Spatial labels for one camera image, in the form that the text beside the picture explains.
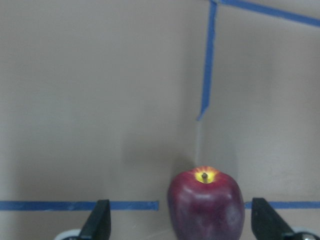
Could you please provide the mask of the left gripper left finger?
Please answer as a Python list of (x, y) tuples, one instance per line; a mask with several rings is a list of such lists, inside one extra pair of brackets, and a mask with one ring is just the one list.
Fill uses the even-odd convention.
[(111, 206), (108, 199), (98, 200), (79, 233), (80, 240), (109, 240), (111, 236)]

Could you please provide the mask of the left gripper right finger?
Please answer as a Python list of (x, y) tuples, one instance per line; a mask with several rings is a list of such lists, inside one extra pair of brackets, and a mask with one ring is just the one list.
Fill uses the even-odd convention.
[(257, 240), (285, 240), (295, 232), (262, 197), (254, 197), (251, 204), (251, 230)]

